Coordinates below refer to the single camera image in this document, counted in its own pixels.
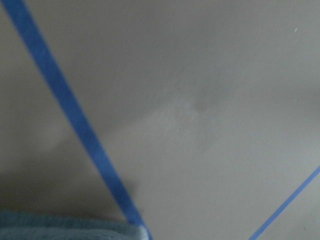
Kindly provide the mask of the pink and grey towel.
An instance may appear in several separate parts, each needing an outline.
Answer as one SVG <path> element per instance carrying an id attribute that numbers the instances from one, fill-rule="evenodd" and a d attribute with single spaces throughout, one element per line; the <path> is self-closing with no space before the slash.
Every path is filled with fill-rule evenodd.
<path id="1" fill-rule="evenodd" d="M 0 211 L 2 240 L 149 240 L 143 226 L 96 219 Z"/>

